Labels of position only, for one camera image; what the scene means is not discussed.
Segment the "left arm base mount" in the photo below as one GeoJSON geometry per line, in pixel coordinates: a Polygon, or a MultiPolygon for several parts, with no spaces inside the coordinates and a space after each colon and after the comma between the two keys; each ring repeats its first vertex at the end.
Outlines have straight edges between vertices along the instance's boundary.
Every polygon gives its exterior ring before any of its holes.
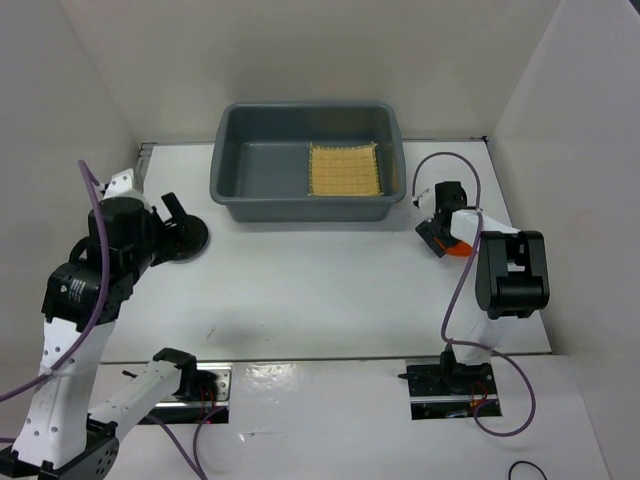
{"type": "Polygon", "coordinates": [[[151,410],[150,415],[167,425],[227,424],[233,367],[231,363],[201,362],[205,383],[188,397],[169,395],[151,410]]]}

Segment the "bamboo woven mat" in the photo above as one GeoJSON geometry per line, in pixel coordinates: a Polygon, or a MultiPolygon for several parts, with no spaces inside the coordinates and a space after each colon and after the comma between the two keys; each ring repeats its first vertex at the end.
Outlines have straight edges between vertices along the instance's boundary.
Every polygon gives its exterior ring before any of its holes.
{"type": "Polygon", "coordinates": [[[311,144],[308,195],[381,196],[376,147],[376,143],[348,147],[311,144]]]}

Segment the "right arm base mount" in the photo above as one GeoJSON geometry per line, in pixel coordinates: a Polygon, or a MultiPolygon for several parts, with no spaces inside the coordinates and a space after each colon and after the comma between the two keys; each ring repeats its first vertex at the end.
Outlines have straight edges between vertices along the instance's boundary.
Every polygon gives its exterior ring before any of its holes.
{"type": "Polygon", "coordinates": [[[405,382],[413,420],[445,420],[502,415],[490,364],[446,365],[444,360],[407,362],[397,375],[405,382]]]}

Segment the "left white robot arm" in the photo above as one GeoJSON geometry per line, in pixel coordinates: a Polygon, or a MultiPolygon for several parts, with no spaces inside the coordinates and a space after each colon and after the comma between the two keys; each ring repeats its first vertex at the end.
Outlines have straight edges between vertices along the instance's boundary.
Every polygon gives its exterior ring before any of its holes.
{"type": "Polygon", "coordinates": [[[167,396],[199,391],[194,355],[163,348],[145,370],[103,404],[89,406],[98,366],[121,305],[148,267],[186,260],[206,245],[206,225],[177,197],[155,208],[119,196],[94,204],[89,234],[49,277],[43,302],[42,381],[22,430],[1,452],[9,478],[103,479],[124,437],[167,396]]]}

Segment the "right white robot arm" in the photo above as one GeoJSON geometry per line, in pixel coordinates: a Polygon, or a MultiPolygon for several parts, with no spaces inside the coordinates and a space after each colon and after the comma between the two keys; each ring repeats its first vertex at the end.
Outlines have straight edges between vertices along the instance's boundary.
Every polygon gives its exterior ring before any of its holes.
{"type": "Polygon", "coordinates": [[[489,350],[500,345],[509,327],[547,306],[550,287],[544,236],[479,215],[467,204],[459,181],[436,184],[432,193],[420,194],[414,204],[422,208],[427,200],[433,202],[433,215],[416,232],[440,258],[475,259],[475,298],[486,314],[474,327],[465,359],[456,358],[454,349],[447,346],[436,373],[427,377],[438,394],[463,394],[489,374],[489,350]]]}

